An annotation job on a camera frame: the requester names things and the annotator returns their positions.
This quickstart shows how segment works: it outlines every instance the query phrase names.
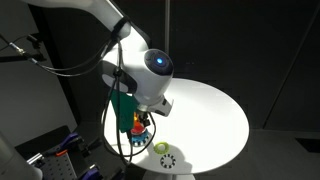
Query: black wall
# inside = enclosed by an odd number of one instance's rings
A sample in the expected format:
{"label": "black wall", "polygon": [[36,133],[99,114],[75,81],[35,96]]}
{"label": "black wall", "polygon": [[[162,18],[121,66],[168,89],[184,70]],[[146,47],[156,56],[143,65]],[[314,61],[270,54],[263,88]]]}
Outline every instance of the black wall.
{"label": "black wall", "polygon": [[[163,50],[165,1],[116,2],[151,37],[153,47]],[[246,112],[251,128],[320,131],[320,17],[303,41],[317,4],[317,0],[172,0],[174,76],[229,94]],[[86,60],[109,36],[88,13],[43,12],[65,66]],[[99,119],[107,92],[97,74],[68,80],[79,117],[85,121]]]}

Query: white round table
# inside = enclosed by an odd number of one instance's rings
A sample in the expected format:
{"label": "white round table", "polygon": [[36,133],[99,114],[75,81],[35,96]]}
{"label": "white round table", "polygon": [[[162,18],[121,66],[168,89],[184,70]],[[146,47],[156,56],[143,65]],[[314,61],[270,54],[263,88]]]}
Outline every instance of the white round table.
{"label": "white round table", "polygon": [[[224,92],[192,80],[173,78],[166,93],[167,99],[174,99],[168,117],[153,113],[157,132],[150,146],[134,156],[132,163],[148,170],[144,179],[194,179],[194,173],[218,168],[234,159],[245,146],[249,125],[241,107]],[[153,126],[147,127],[153,133]],[[115,151],[115,113],[110,103],[105,125],[105,137]],[[154,151],[159,142],[169,144],[170,154],[164,168],[163,154]],[[124,154],[130,148],[126,134],[121,134]],[[142,147],[134,147],[138,152]]]}

